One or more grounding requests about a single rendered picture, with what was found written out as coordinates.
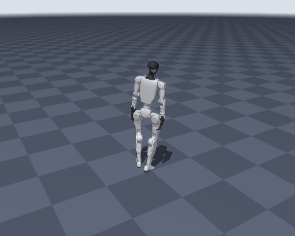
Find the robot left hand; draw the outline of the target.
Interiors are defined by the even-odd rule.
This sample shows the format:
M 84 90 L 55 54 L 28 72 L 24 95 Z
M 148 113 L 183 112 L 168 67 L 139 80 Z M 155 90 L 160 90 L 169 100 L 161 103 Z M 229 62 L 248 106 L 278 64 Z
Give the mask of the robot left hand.
M 131 120 L 132 120 L 132 121 L 134 121 L 133 113 L 135 112 L 135 110 L 136 110 L 136 109 L 134 109 L 134 107 L 132 106 L 132 107 L 131 107 Z

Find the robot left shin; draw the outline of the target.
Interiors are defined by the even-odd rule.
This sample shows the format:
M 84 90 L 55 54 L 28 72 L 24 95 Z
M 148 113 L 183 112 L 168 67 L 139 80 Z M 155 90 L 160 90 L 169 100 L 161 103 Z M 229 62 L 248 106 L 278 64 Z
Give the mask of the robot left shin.
M 137 135 L 136 135 L 136 152 L 138 161 L 141 161 L 141 150 L 142 150 L 142 142 L 137 142 Z

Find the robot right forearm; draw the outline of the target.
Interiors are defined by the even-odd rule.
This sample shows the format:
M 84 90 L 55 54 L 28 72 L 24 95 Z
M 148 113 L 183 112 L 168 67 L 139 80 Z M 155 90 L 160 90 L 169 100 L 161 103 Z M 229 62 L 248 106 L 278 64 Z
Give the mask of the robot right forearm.
M 163 104 L 160 105 L 160 118 L 161 116 L 165 118 L 165 108 L 166 108 L 166 99 L 164 99 Z

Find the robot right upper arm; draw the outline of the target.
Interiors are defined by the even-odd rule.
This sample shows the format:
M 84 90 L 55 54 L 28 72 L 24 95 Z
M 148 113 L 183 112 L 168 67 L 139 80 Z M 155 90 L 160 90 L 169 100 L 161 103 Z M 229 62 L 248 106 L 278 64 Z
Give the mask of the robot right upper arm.
M 159 90 L 159 104 L 163 104 L 164 97 L 165 97 L 165 91 L 166 91 L 166 84 L 162 81 L 158 81 L 158 87 L 160 88 Z

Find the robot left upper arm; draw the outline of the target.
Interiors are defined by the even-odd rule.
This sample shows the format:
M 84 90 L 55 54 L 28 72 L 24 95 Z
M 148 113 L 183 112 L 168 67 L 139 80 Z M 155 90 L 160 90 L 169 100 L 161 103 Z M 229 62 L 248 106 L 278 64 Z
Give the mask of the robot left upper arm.
M 135 85 L 134 85 L 134 93 L 133 95 L 138 97 L 139 96 L 139 88 L 140 88 L 140 80 L 141 80 L 142 76 L 137 76 L 135 78 Z

